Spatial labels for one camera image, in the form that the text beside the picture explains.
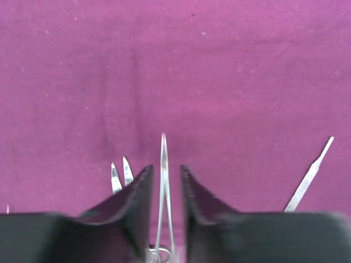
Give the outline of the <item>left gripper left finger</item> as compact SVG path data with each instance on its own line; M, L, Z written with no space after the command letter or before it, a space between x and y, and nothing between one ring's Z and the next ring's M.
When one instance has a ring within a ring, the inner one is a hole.
M1 262L146 262L154 168L80 216L1 215Z

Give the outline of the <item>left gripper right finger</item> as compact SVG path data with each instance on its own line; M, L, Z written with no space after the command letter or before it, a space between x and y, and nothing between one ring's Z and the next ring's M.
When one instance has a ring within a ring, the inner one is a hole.
M350 262L350 223L326 212L244 213L180 167L187 262Z

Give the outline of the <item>steel scissors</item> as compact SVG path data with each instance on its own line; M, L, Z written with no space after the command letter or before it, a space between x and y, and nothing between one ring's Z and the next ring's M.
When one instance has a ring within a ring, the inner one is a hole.
M126 156L123 156L122 164L123 175L120 177L120 173L118 172L115 163L111 163L111 188L113 195L123 190L124 187L128 186L134 180L132 168Z

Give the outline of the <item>purple cloth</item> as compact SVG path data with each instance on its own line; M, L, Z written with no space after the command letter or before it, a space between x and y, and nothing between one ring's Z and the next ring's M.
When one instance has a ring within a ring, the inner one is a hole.
M240 211L350 215L350 1L1 1L1 212L79 215L111 163L161 134L184 255L180 166Z

